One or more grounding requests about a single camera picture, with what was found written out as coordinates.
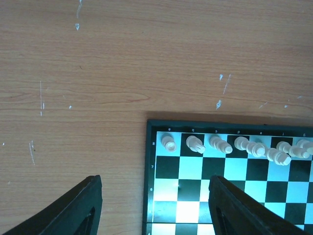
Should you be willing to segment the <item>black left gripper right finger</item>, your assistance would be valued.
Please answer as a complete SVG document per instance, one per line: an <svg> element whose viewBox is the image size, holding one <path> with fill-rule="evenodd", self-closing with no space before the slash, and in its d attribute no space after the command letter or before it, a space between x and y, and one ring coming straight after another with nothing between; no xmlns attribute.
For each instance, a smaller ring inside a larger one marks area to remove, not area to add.
<svg viewBox="0 0 313 235"><path fill-rule="evenodd" d="M307 235L222 176L210 178L208 205L217 235Z"/></svg>

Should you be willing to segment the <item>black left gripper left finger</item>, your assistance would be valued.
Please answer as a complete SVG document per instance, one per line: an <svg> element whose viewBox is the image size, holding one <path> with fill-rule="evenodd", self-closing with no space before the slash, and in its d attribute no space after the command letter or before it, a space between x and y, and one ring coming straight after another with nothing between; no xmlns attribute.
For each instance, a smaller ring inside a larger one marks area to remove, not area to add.
<svg viewBox="0 0 313 235"><path fill-rule="evenodd" d="M6 235L96 235L102 211L100 175L88 176Z"/></svg>

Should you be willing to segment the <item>white chess piece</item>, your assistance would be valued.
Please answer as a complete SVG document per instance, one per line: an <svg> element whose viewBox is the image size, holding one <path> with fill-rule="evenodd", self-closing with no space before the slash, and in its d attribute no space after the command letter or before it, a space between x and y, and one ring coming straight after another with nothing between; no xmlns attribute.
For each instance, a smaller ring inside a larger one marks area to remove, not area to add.
<svg viewBox="0 0 313 235"><path fill-rule="evenodd" d="M174 152L177 148L176 142L171 135L163 135L161 143L168 152Z"/></svg>
<svg viewBox="0 0 313 235"><path fill-rule="evenodd" d="M213 148L225 154L230 154L233 151L232 146L228 142L226 142L225 140L222 140L218 136L211 136L209 139L209 144Z"/></svg>
<svg viewBox="0 0 313 235"><path fill-rule="evenodd" d="M291 157L288 154L276 148L267 149L265 156L269 161L277 165L289 165L291 162Z"/></svg>
<svg viewBox="0 0 313 235"><path fill-rule="evenodd" d="M189 136L186 139L186 145L193 152L198 152L200 154L203 154L206 149L202 141L196 136Z"/></svg>
<svg viewBox="0 0 313 235"><path fill-rule="evenodd" d="M248 154L253 155L254 157L261 157L265 154L265 147L261 143L250 142L245 137L237 137L234 141L234 146L242 151L246 151Z"/></svg>
<svg viewBox="0 0 313 235"><path fill-rule="evenodd" d="M313 142L308 140L299 140L296 144L298 147L305 149L310 155L313 154Z"/></svg>
<svg viewBox="0 0 313 235"><path fill-rule="evenodd" d="M278 142L276 148L289 154L291 157L307 159L310 156L310 154L305 149L300 148L296 145L290 145L288 142L285 141Z"/></svg>

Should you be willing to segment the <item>black white chessboard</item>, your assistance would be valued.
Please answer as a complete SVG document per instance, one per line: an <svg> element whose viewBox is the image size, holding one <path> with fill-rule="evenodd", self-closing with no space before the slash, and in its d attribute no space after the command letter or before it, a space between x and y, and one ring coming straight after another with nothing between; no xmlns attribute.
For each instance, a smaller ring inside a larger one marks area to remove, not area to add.
<svg viewBox="0 0 313 235"><path fill-rule="evenodd" d="M313 159L292 158L287 166L256 158L234 148L225 154L209 144L212 135L229 144L237 137L274 148L285 141L313 140L313 129L300 126L249 125L200 121L147 121L143 225L145 235L212 235L208 199L210 178L223 176L278 216L313 232ZM161 143L171 135L177 145L168 152ZM203 154L186 145L196 136Z"/></svg>

